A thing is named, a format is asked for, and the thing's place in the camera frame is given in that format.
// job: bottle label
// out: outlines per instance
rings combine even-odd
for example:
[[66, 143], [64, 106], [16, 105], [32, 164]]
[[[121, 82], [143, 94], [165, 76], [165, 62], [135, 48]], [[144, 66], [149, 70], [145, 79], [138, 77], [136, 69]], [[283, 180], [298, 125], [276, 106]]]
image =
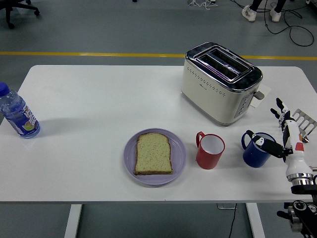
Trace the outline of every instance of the bottle label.
[[39, 122], [26, 104], [23, 107], [22, 113], [23, 114], [16, 119], [7, 118], [7, 120], [18, 134], [30, 135], [37, 130]]

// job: yellow floor line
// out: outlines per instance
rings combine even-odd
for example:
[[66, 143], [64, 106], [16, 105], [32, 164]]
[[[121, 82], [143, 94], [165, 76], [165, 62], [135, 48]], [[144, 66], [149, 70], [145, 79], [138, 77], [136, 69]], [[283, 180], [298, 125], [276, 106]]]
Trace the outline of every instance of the yellow floor line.
[[[153, 57], [184, 58], [184, 54], [143, 54], [143, 53], [85, 53], [85, 52], [0, 52], [1, 56], [95, 56], [95, 57]], [[253, 60], [317, 60], [317, 57], [293, 56], [241, 56]]]

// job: bottle cap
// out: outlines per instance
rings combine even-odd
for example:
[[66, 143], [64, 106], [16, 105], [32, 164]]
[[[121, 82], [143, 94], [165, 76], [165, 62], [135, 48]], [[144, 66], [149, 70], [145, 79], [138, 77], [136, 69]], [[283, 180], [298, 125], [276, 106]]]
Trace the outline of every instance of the bottle cap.
[[6, 83], [0, 82], [0, 97], [7, 95], [10, 92], [10, 89]]

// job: gray floor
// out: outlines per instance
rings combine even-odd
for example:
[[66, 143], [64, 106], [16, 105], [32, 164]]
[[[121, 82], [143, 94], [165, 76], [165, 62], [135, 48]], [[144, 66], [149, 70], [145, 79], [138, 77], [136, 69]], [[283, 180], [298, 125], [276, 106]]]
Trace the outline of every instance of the gray floor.
[[[241, 5], [250, 0], [238, 0]], [[273, 35], [265, 27], [264, 14], [249, 23], [241, 8], [229, 0], [217, 7], [187, 6], [187, 0], [32, 0], [39, 8], [14, 9], [9, 30], [5, 10], [0, 11], [0, 52], [87, 52], [185, 54], [203, 42], [219, 43], [242, 56], [316, 57], [316, 43], [295, 45], [289, 29]], [[274, 1], [269, 0], [267, 8]], [[285, 9], [305, 7], [305, 0], [287, 0]], [[317, 36], [317, 14], [310, 8], [298, 10], [302, 19], [286, 13], [290, 25], [309, 29]], [[277, 24], [265, 14], [268, 27]], [[310, 34], [292, 28], [297, 44], [307, 45]], [[316, 59], [249, 59], [258, 66], [298, 66], [317, 89]], [[91, 57], [0, 54], [0, 78], [18, 90], [28, 70], [37, 64], [183, 65], [177, 57]], [[258, 204], [266, 237], [302, 237], [290, 231], [288, 221], [276, 216], [283, 204]], [[0, 238], [63, 237], [70, 205], [0, 205]], [[244, 204], [238, 205], [232, 237], [252, 237]], [[78, 237], [228, 237], [233, 211], [219, 211], [215, 204], [90, 204], [82, 211]]]

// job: purple plate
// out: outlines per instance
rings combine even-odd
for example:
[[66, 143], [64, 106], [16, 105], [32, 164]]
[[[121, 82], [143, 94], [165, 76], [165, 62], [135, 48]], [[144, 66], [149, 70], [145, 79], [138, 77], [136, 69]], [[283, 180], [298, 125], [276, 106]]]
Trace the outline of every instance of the purple plate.
[[[172, 162], [173, 174], [172, 175], [135, 175], [134, 167], [136, 161], [136, 146], [138, 137], [144, 133], [161, 133], [168, 137], [168, 141], [171, 147], [170, 160]], [[131, 174], [136, 180], [149, 184], [149, 185], [161, 185], [176, 179], [183, 172], [187, 153], [184, 143], [174, 133], [160, 128], [150, 128], [142, 130], [136, 133], [126, 144], [124, 149], [124, 164], [129, 174]]]

